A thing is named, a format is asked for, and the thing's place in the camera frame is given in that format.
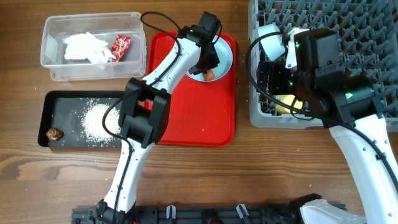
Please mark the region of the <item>light blue plate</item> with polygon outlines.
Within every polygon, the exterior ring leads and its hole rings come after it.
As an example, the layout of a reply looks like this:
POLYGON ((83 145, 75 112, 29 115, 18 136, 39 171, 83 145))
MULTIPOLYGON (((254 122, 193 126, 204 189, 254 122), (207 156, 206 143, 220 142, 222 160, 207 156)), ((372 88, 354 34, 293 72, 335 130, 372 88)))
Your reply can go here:
POLYGON ((220 62, 215 68, 211 69, 213 72, 211 80, 207 74, 205 75, 203 73, 193 75, 187 72, 186 75, 199 82, 214 82, 224 77, 229 72, 233 64, 233 52, 227 41, 225 41, 222 37, 220 37, 215 43, 215 50, 220 62))

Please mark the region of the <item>orange carrot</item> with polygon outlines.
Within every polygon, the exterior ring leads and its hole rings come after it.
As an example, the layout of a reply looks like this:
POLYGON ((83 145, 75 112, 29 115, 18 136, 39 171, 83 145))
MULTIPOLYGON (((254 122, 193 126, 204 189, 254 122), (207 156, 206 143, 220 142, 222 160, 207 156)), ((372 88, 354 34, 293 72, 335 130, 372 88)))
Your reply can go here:
POLYGON ((205 81, 213 81, 215 79, 215 74, 212 69, 203 72, 203 78, 205 81))

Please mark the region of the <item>yellow plastic cup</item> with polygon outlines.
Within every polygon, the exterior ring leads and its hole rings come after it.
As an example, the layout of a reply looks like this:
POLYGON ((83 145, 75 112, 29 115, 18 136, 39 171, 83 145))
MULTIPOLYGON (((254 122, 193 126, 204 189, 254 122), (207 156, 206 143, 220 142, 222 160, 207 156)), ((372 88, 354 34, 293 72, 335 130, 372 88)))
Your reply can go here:
MULTIPOLYGON (((294 107, 294 108, 296 108, 298 110, 301 110, 302 107, 303 107, 303 102, 302 101, 296 100, 295 103, 293 103, 293 101, 295 99, 294 95, 277 95, 277 99, 280 102, 282 102, 282 103, 284 103, 286 105, 289 105, 291 107, 294 107)), ((279 114, 290 114, 291 113, 291 110, 289 110, 288 108, 283 107, 281 105, 275 105, 275 110, 279 114)))

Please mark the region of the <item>light blue bowl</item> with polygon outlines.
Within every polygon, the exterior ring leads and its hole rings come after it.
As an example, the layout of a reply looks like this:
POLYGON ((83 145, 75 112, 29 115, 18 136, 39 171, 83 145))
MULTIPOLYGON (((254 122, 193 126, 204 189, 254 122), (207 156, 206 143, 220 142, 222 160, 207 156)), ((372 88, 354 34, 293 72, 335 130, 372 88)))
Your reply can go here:
MULTIPOLYGON (((276 26, 275 23, 264 25, 258 28, 259 37, 279 31, 280 29, 276 26)), ((285 53, 285 47, 282 41, 281 34, 266 37, 262 39, 260 43, 270 61, 275 61, 277 58, 285 53)))

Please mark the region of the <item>red snack wrapper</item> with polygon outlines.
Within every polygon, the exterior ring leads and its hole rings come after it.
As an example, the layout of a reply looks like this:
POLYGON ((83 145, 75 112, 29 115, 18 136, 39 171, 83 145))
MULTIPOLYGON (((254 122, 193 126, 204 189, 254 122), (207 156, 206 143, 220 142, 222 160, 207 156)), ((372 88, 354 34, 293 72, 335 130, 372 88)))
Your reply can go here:
POLYGON ((111 53, 113 55, 112 62, 118 62, 122 59, 131 43, 131 38, 125 35, 118 35, 114 44, 111 46, 111 53))

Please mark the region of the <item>white napkin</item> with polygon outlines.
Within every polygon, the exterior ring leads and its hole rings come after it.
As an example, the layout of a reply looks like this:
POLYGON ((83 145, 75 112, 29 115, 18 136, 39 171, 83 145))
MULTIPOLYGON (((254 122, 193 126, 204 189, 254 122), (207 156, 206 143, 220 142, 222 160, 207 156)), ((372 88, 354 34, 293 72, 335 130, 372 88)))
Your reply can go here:
POLYGON ((105 40, 96 38, 93 34, 75 34, 63 40, 66 45, 64 59, 70 63, 89 62, 100 70, 105 69, 108 62, 117 62, 120 54, 111 51, 105 40))

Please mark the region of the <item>brown food scrap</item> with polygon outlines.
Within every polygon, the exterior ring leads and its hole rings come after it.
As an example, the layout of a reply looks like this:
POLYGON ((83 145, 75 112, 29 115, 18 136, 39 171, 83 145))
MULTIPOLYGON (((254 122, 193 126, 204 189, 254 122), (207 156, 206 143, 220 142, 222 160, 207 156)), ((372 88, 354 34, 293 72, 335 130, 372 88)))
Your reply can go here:
POLYGON ((58 128, 50 128, 46 132, 46 136, 48 137, 49 140, 51 141, 57 141, 63 136, 63 131, 61 131, 58 128))

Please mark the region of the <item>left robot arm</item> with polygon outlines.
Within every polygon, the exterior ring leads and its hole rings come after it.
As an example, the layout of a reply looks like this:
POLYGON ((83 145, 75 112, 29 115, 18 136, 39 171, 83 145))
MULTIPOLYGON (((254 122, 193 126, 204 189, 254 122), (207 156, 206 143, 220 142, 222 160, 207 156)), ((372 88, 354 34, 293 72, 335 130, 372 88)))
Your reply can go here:
POLYGON ((158 67, 141 80, 130 79, 115 101, 121 106, 121 132, 115 137, 122 148, 111 188, 96 208, 100 222, 134 223, 138 182, 150 150, 167 129, 172 92, 186 73, 205 73, 219 64, 215 42, 221 31, 221 21, 209 12, 197 25, 179 27, 171 35, 174 46, 158 67))

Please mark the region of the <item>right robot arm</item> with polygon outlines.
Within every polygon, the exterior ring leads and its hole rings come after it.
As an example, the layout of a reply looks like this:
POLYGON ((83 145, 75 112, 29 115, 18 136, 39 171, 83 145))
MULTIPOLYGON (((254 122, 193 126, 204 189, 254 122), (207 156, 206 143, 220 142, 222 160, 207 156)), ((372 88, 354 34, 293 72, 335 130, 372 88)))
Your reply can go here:
POLYGON ((338 36, 330 29, 294 35, 296 72, 283 82, 305 115, 320 119, 342 151, 361 197, 364 216, 337 208, 318 194, 290 203, 297 223, 396 223, 397 161, 387 134, 382 103, 366 77, 347 77, 338 36))

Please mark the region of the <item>grey dishwasher rack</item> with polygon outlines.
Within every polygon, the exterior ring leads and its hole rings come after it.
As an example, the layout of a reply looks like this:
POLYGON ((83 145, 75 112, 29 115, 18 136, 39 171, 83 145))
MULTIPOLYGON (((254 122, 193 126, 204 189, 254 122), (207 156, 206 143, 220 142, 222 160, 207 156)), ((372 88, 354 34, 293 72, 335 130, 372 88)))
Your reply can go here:
POLYGON ((397 132, 397 1, 250 1, 249 40, 269 24, 285 34, 296 27, 338 34, 346 75, 373 82, 387 130, 397 132))

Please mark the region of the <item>black waste tray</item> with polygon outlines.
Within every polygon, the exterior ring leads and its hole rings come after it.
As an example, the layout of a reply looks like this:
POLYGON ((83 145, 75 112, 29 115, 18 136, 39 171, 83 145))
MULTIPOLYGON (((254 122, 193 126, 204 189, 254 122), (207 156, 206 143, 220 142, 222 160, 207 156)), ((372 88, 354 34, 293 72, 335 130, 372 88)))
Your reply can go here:
POLYGON ((37 142, 42 147, 55 148, 111 148, 120 147, 119 139, 106 146, 87 142, 82 135, 81 117, 83 108, 90 98, 111 98, 112 104, 122 97, 123 91, 83 91, 55 90, 45 96, 37 142), (57 141, 51 141, 46 136, 50 128, 63 131, 63 136, 57 141))

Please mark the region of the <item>red plastic tray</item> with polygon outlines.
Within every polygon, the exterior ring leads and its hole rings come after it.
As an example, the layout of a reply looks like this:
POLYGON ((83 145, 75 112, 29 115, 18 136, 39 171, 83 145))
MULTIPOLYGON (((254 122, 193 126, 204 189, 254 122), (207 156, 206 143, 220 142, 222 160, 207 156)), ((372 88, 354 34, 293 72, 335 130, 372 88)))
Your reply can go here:
POLYGON ((236 41, 221 34, 217 45, 230 50, 231 66, 211 82, 184 75, 172 93, 167 129, 160 144, 222 147, 234 138, 236 109, 236 41))

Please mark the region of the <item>white rice pile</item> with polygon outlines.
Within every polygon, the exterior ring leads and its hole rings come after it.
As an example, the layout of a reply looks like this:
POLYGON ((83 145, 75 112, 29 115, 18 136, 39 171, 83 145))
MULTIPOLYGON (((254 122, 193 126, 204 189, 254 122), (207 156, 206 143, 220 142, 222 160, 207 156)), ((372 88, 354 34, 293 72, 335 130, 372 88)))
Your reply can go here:
MULTIPOLYGON (((83 108, 81 117, 81 126, 83 128, 82 135, 87 142, 97 143, 101 146, 110 144, 116 138, 108 134, 102 125, 103 116, 106 110, 111 106, 113 100, 111 98, 90 98, 83 108)), ((108 113, 105 125, 109 131, 119 134, 120 127, 118 124, 120 109, 114 107, 108 113)))

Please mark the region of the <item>clear plastic bin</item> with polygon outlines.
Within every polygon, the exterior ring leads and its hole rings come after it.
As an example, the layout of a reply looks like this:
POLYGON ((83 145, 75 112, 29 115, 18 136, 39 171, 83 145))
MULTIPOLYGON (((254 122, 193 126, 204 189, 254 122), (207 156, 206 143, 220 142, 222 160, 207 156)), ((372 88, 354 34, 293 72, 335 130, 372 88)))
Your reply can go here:
POLYGON ((141 77, 146 72, 146 53, 146 37, 139 12, 50 16, 44 25, 40 64, 49 69, 51 78, 58 82, 141 77), (107 42, 107 48, 111 48, 118 35, 130 37, 131 43, 118 62, 67 60, 64 40, 87 32, 107 42))

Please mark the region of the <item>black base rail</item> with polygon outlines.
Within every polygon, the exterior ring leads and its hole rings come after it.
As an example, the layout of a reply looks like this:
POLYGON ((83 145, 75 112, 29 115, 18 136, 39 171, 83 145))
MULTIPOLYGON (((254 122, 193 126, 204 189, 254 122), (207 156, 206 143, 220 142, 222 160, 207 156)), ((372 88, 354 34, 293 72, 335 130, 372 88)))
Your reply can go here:
POLYGON ((238 213, 238 206, 232 207, 156 207, 140 206, 132 209, 129 223, 204 223, 205 218, 217 214, 223 223, 303 223, 299 212, 288 204, 271 204, 246 207, 246 214, 238 213))

